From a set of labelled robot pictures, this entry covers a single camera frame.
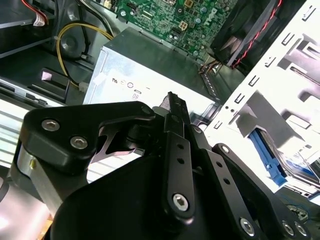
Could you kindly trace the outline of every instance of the cable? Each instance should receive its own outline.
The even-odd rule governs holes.
[[[216,64],[219,62],[217,60],[213,60],[212,62],[209,62],[208,64],[204,64],[200,69],[199,69],[199,74],[207,74]]]
[[[249,50],[251,49],[251,47],[253,46],[255,40],[257,40],[257,38],[262,34],[262,32],[267,28],[267,26],[269,25],[271,19],[274,18],[274,16],[276,15],[276,12],[278,11],[279,7],[281,6],[283,0],[279,0],[277,6],[272,10],[271,15],[269,17],[269,19],[265,22],[265,24],[263,25],[263,27],[260,29],[260,31],[258,31],[258,33],[254,36],[254,38],[250,41],[249,46],[247,47],[247,49],[245,50],[245,52],[242,54],[242,56],[231,66],[231,68],[235,68],[242,59],[244,59]]]
[[[88,3],[86,3],[85,0],[75,0],[77,4],[84,7],[89,13],[91,13],[93,16],[95,16],[104,26],[105,30],[111,35],[115,36],[114,32],[108,22],[108,20],[103,16],[100,12],[98,12],[94,7],[90,6]]]
[[[100,33],[103,36],[105,36],[109,40],[112,40],[113,37],[109,33],[105,32],[105,31],[101,30],[100,28],[98,28],[98,27],[96,27],[94,25],[91,25],[91,24],[89,24],[87,22],[85,22],[85,23],[71,22],[71,23],[65,25],[61,29],[61,31],[59,32],[59,34],[57,36],[57,40],[56,40],[56,53],[57,53],[57,56],[58,56],[58,60],[59,60],[59,63],[60,63],[60,66],[62,68],[63,73],[69,78],[71,84],[78,88],[79,87],[79,83],[77,83],[76,81],[74,81],[71,78],[71,76],[70,76],[70,74],[69,74],[69,72],[68,72],[68,70],[67,70],[67,68],[66,68],[66,66],[65,66],[65,64],[63,62],[63,59],[62,59],[62,56],[61,56],[61,49],[60,49],[61,39],[62,39],[63,35],[65,34],[65,32],[68,31],[69,29],[77,27],[77,26],[86,27],[86,28],[95,30],[98,33]]]
[[[47,16],[41,12],[40,10],[36,9],[34,6],[31,6],[28,2],[26,2],[26,0],[21,0],[22,3],[30,10],[32,10],[33,12],[35,12],[36,14],[39,14],[41,17],[43,17],[43,19],[45,20],[45,24],[49,24],[49,20],[47,18]]]
[[[58,25],[58,20],[59,20],[59,4],[58,0],[53,0],[54,1],[54,13],[55,13],[55,18],[54,18],[54,23],[53,23],[53,29],[55,29]]]
[[[80,21],[82,23],[85,23],[84,21],[84,13],[82,12],[82,7],[81,5],[78,6],[78,11],[79,11],[79,18],[80,18]],[[89,40],[89,37],[88,37],[88,34],[87,34],[87,31],[86,31],[86,28],[84,26],[81,26],[81,29],[82,29],[82,34],[83,34],[83,37],[84,37],[84,51],[83,51],[83,54],[84,55],[87,55],[88,52],[89,52],[89,48],[90,48],[90,40]]]

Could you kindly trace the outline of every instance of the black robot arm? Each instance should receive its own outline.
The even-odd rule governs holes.
[[[88,184],[90,163],[135,149],[143,156]],[[211,148],[171,92],[155,111],[141,102],[33,110],[11,168],[49,207],[51,240],[312,239],[228,146]]]

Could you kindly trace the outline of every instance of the blue plastic tab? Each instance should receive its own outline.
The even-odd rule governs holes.
[[[254,130],[249,135],[249,138],[253,142],[253,145],[257,150],[265,169],[269,172],[271,179],[279,187],[282,187],[287,182],[287,180],[282,176],[281,172],[278,169],[278,166],[280,165],[278,159],[270,155],[265,144],[259,137],[257,130]]]

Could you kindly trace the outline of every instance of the green circuit board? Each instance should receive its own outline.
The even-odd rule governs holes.
[[[238,0],[113,0],[121,18],[197,59],[207,49]]]

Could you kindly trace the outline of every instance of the silver metal box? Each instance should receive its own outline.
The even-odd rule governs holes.
[[[102,47],[83,103],[141,101],[154,107],[168,92],[199,116],[219,105],[191,59],[129,27]]]
[[[243,127],[241,124],[248,124],[248,118],[245,119],[247,114],[260,118],[260,122],[269,119],[269,127],[273,128],[272,146],[278,147],[285,156],[285,160],[280,160],[279,163],[283,169],[291,169],[291,175],[285,177],[285,186],[318,205],[320,180],[314,169],[319,169],[320,162],[320,34],[315,30],[320,20],[319,9],[318,0],[305,1],[252,71],[227,101],[223,102],[221,111],[204,132],[209,144],[227,144],[276,192],[280,187],[271,181],[270,173],[254,144],[240,133]],[[273,113],[270,114],[263,105],[257,104],[257,92],[271,105]],[[252,102],[264,114],[255,116],[255,111],[251,109]],[[300,136],[304,142],[297,137],[296,140],[299,138],[299,141],[291,142],[286,150],[283,145],[275,146],[276,142],[283,140],[284,127],[292,135]],[[302,182],[302,175],[298,175],[302,172],[305,173],[303,176],[309,175],[312,179],[317,179],[317,183],[307,183],[307,178]]]

